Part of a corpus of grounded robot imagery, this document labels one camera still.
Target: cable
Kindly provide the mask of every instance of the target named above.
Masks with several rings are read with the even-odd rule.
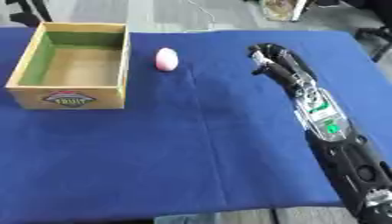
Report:
[[[211,18],[211,25],[212,25],[212,29],[215,29],[215,24],[216,24],[216,19],[215,16],[213,14],[211,14],[208,10],[204,9],[201,5],[195,3],[193,0],[186,0],[189,4],[193,4],[196,7],[198,7],[202,12],[204,12],[205,14],[207,14],[210,18]]]

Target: metal component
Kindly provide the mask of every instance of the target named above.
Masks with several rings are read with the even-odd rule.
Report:
[[[376,207],[385,203],[388,203],[390,206],[392,203],[392,192],[388,189],[373,189],[366,195],[366,207]]]
[[[359,223],[392,223],[391,170],[329,92],[318,87],[313,71],[280,45],[249,50],[258,65],[253,74],[266,74],[291,99],[306,141],[347,210]]]
[[[350,184],[350,186],[356,191],[358,192],[358,187],[355,185],[355,183],[351,180],[351,178],[349,176],[345,176],[345,179],[347,180],[347,182]]]
[[[267,59],[266,57],[264,57],[264,54],[262,54],[260,51],[254,52],[252,54],[252,59],[259,67],[264,67],[268,63],[271,63],[271,64],[275,63],[271,59]]]

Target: chair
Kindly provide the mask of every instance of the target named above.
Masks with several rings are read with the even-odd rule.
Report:
[[[39,15],[46,22],[52,22],[43,0],[31,0]],[[5,0],[5,4],[19,4],[23,12],[10,14],[10,21],[24,24],[29,27],[37,27],[40,23],[39,17],[33,14],[32,7],[26,0]]]
[[[355,33],[357,40],[368,36],[374,36],[387,41],[387,44],[378,49],[372,57],[374,62],[378,62],[389,49],[392,48],[392,1],[390,0],[367,0],[367,5],[385,24],[380,28],[360,28]]]

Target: box label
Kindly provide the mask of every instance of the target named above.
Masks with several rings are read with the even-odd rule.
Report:
[[[43,98],[46,102],[54,102],[62,106],[76,109],[86,103],[96,101],[95,98],[75,91],[56,91]]]

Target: pink ball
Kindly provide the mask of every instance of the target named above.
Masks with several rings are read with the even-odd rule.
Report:
[[[179,65],[179,56],[170,48],[162,48],[157,52],[155,61],[157,69],[164,72],[170,72]]]

